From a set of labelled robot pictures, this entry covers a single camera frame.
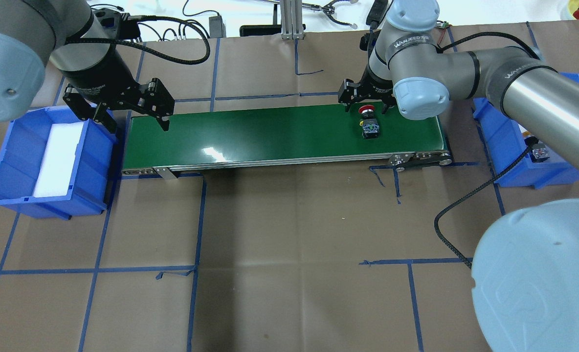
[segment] white foam block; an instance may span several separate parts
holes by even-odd
[[[81,139],[83,124],[83,122],[54,123],[50,127],[40,174],[37,176],[35,189],[33,189],[34,197],[56,197],[68,194],[75,152]]]

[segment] wire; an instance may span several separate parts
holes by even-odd
[[[469,40],[473,40],[474,38],[479,38],[479,37],[484,37],[484,36],[492,36],[492,37],[502,37],[502,38],[507,38],[509,40],[513,40],[514,42],[516,42],[519,46],[522,47],[522,49],[524,49],[524,51],[527,52],[527,54],[529,54],[529,56],[531,58],[537,59],[539,60],[539,56],[537,54],[535,54],[535,51],[533,51],[533,49],[531,49],[530,46],[528,46],[525,42],[523,42],[520,38],[518,38],[517,36],[513,36],[511,34],[508,33],[502,33],[502,32],[480,32],[480,33],[476,33],[473,34],[471,36],[467,36],[463,39],[457,40],[454,43],[450,43],[444,47],[440,47],[440,52],[444,52],[448,49],[451,49],[451,47],[455,47],[461,43],[464,42],[468,42]]]
[[[205,29],[205,27],[200,22],[198,22],[197,20],[192,20],[192,19],[185,20],[185,21],[188,23],[191,23],[195,26],[198,26],[200,29],[202,29],[203,32],[205,32],[205,35],[207,36],[207,38],[209,38],[209,32],[207,32],[207,29]],[[183,36],[185,36],[185,27],[183,27]]]
[[[119,11],[124,11],[124,7],[115,6],[115,5],[111,5],[111,4],[94,4],[94,5],[90,5],[90,7],[95,7],[95,6],[109,6],[109,7],[113,7],[114,9],[118,9]]]
[[[456,207],[457,205],[459,205],[460,203],[465,202],[466,200],[468,200],[471,196],[474,196],[475,194],[479,193],[481,190],[483,190],[484,188],[486,188],[487,186],[491,185],[492,183],[495,183],[496,180],[498,180],[499,178],[501,178],[502,176],[504,176],[507,172],[511,171],[511,169],[513,169],[514,167],[516,167],[516,165],[518,165],[518,163],[520,161],[522,161],[522,159],[524,159],[530,152],[531,150],[533,150],[533,145],[534,143],[532,143],[531,145],[529,145],[523,152],[522,154],[520,154],[518,156],[518,158],[516,158],[513,163],[511,163],[511,165],[509,165],[506,169],[502,170],[502,172],[500,172],[499,174],[497,174],[496,176],[494,176],[493,178],[491,178],[489,181],[487,181],[486,183],[483,183],[482,185],[480,185],[479,187],[477,187],[477,189],[471,191],[470,193],[466,194],[465,196],[463,196],[462,198],[460,198],[457,202],[454,202],[453,204],[449,205],[448,207],[444,208],[444,210],[442,210],[439,214],[437,214],[437,216],[435,217],[435,221],[433,222],[433,225],[435,227],[435,233],[437,234],[437,237],[440,238],[440,240],[442,240],[442,242],[444,242],[444,244],[446,245],[446,247],[448,247],[450,250],[452,250],[452,252],[459,258],[461,259],[461,261],[468,266],[468,268],[472,268],[472,263],[470,263],[470,261],[468,260],[468,258],[466,258],[466,256],[464,256],[459,249],[457,249],[452,243],[450,243],[449,240],[447,240],[444,235],[442,234],[442,231],[440,230],[440,219],[442,218],[442,216],[444,216],[444,214],[448,213],[448,211],[450,211],[451,209],[453,209],[454,207]]]
[[[159,37],[159,40],[162,40],[161,34],[160,34],[159,32],[157,32],[157,30],[154,29],[153,27],[150,27],[148,24],[146,24],[146,23],[141,23],[141,22],[138,22],[137,24],[140,24],[140,25],[142,25],[142,26],[144,26],[144,27],[148,27],[148,28],[152,29],[153,32],[155,32],[155,34],[157,34],[157,36]]]
[[[195,14],[186,14],[185,13],[185,7],[187,6],[187,3],[189,2],[189,0],[185,0],[185,4],[183,5],[183,9],[181,10],[183,13],[183,16],[186,17],[194,17],[194,16],[198,16],[200,14],[204,14],[204,13],[215,13],[216,16],[220,16],[220,13],[216,10],[205,10],[205,11],[200,11],[199,13],[195,13]]]
[[[178,35],[177,35],[176,32],[174,31],[174,29],[168,28],[168,29],[166,29],[166,30],[164,31],[163,40],[167,40],[167,39],[166,39],[166,34],[167,34],[168,32],[170,32],[170,31],[174,34],[174,38],[178,38]]]
[[[173,56],[169,56],[169,55],[166,55],[164,53],[160,53],[159,51],[157,51],[155,49],[151,49],[150,47],[139,45],[137,43],[131,43],[131,42],[127,42],[126,40],[117,40],[117,39],[109,39],[109,38],[78,38],[78,39],[74,39],[74,40],[68,39],[68,40],[66,40],[66,44],[93,43],[93,44],[117,44],[117,45],[130,46],[130,47],[135,47],[135,49],[146,51],[146,53],[149,53],[151,55],[155,55],[155,56],[162,58],[164,60],[167,60],[169,62],[178,63],[178,64],[182,64],[182,65],[198,65],[200,63],[204,63],[205,61],[207,61],[207,59],[209,59],[209,56],[211,55],[211,48],[209,47],[209,40],[207,40],[207,38],[205,37],[202,30],[198,29],[198,27],[194,26],[190,22],[187,22],[186,20],[181,20],[180,18],[173,18],[173,17],[167,17],[167,16],[144,16],[140,20],[138,20],[138,22],[145,22],[145,21],[170,21],[170,22],[177,22],[177,23],[183,24],[186,27],[191,27],[202,38],[202,42],[205,44],[205,55],[202,58],[197,59],[197,60],[183,60],[180,58],[174,58]]]

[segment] brown paper floor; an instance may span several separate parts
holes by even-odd
[[[579,22],[453,27],[442,44],[482,30],[513,33],[579,73]],[[166,83],[176,113],[292,107],[335,103],[343,78],[359,78],[360,36],[212,40],[209,62],[193,67],[120,52],[137,78]],[[149,46],[189,56],[200,42]],[[63,104],[66,81],[46,74],[34,107]],[[455,165],[375,170],[383,186],[370,167],[386,160],[321,163],[115,178],[108,211],[68,222],[0,208],[0,352],[489,351],[469,270],[432,226],[491,176],[471,109],[453,103],[441,116]],[[130,117],[117,113],[122,125]],[[471,257],[501,214],[560,198],[579,198],[579,181],[488,187],[442,229]]]

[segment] green conveyor belt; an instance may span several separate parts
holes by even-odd
[[[213,169],[387,158],[446,150],[439,120],[411,121],[397,109],[378,114],[379,138],[361,136],[359,113],[341,105],[177,114],[163,132],[154,118],[131,120],[125,174],[153,167]],[[375,104],[377,111],[381,105]]]

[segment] blue plastic bin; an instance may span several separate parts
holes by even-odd
[[[579,83],[579,73],[562,73]],[[474,100],[474,118],[479,120],[486,139],[487,149],[496,173],[504,170],[526,148],[518,123],[507,118],[493,107],[486,98]],[[547,185],[565,185],[579,180],[579,171],[548,148],[550,158],[541,163],[533,163],[527,156],[513,170],[502,176],[496,183],[502,187],[533,186],[541,189]]]
[[[53,123],[79,122],[68,107],[31,111],[10,122],[0,150],[0,205],[32,218],[100,214],[116,138],[102,125],[84,121],[65,196],[35,198],[33,189]]]

